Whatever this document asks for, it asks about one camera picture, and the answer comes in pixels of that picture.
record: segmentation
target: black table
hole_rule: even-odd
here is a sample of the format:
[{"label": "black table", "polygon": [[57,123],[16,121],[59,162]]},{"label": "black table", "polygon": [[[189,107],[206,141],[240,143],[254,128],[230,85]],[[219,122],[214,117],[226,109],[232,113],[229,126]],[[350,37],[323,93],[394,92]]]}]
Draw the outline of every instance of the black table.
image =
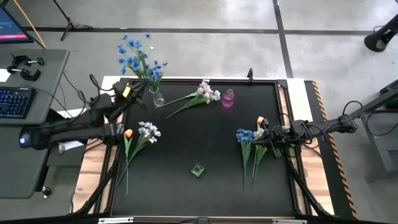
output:
[{"label": "black table", "polygon": [[[161,92],[166,100],[188,95],[198,81],[165,83]],[[255,130],[258,116],[277,125],[281,112],[276,82],[247,83],[213,81],[213,90],[233,88],[235,105],[230,109],[221,102],[189,108],[175,116],[165,117],[186,101],[154,109],[147,91],[146,111],[133,106],[126,114],[125,125],[134,131],[139,121],[153,122],[162,132],[159,142],[143,149],[129,167],[129,193],[126,176],[116,188],[113,216],[135,217],[292,217],[292,185],[286,160],[274,160],[268,152],[259,168],[252,192],[251,174],[254,152],[248,162],[246,186],[240,145],[236,142],[239,128]],[[119,173],[125,167],[124,153]],[[194,163],[205,167],[200,178],[190,173]]]},{"label": "black table", "polygon": [[[42,57],[44,67],[36,82],[23,80],[18,74],[11,75],[7,82],[0,86],[30,85],[55,94],[63,69],[69,57],[66,50],[2,50],[0,68],[7,68],[12,62],[11,53],[27,55],[30,58]],[[32,148],[19,147],[19,134],[22,125],[40,124],[45,121],[52,103],[52,97],[37,91],[26,119],[0,119],[0,198],[29,198],[45,177],[45,161],[48,149],[36,151]]]}]

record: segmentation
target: concrete floor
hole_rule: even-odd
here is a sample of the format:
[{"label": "concrete floor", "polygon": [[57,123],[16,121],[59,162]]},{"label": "concrete floor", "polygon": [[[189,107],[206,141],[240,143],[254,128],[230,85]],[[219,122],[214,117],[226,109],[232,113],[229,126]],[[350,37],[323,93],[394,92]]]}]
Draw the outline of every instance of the concrete floor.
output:
[{"label": "concrete floor", "polygon": [[[35,26],[63,27],[66,24],[51,0],[18,2]],[[170,30],[152,34],[150,45],[154,49],[150,57],[170,62],[165,74],[168,76],[245,77],[252,67],[255,77],[293,76],[314,80],[329,118],[340,115],[349,100],[367,103],[381,88],[397,79],[398,37],[385,52],[375,53],[364,46],[364,36],[355,32],[352,35],[255,34],[253,29],[280,28],[273,0],[59,0],[59,3],[72,19],[94,27],[219,29],[212,33]],[[279,0],[275,5],[280,7],[285,30],[371,31],[398,12],[395,0]],[[23,26],[28,26],[12,1],[7,9]],[[251,34],[227,34],[223,29],[251,29],[247,30]],[[95,95],[88,74],[94,74],[99,81],[105,75],[119,75],[116,46],[123,33],[71,33],[64,42],[59,41],[62,33],[40,34],[47,48],[72,52],[65,72],[86,95]],[[144,40],[142,34],[129,35]],[[0,49],[5,48],[39,47],[35,44],[0,46]],[[64,79],[62,85],[67,108],[81,108],[73,88]],[[60,91],[56,97],[62,101]],[[53,108],[61,110],[56,104]],[[359,126],[355,134],[334,135],[358,217],[395,223],[398,220],[398,180],[365,182],[371,149],[363,127]],[[53,173],[47,178],[59,189],[53,196],[47,200],[39,195],[29,200],[0,200],[0,219],[66,214],[78,172]]]}]

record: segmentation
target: screen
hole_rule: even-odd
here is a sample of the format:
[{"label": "screen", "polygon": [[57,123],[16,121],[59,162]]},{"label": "screen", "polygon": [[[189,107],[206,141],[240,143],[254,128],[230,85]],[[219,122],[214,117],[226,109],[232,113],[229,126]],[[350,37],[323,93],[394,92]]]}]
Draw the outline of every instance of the screen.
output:
[{"label": "screen", "polygon": [[32,42],[11,15],[0,7],[0,44]]}]

